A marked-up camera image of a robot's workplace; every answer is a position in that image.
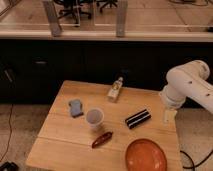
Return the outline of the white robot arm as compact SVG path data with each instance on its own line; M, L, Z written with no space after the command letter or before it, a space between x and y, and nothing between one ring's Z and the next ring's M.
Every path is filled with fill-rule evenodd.
M164 122L175 120L177 110L190 98L213 114L213 85L207 82L209 66L193 60L171 68L166 74L167 84L159 95L164 109Z

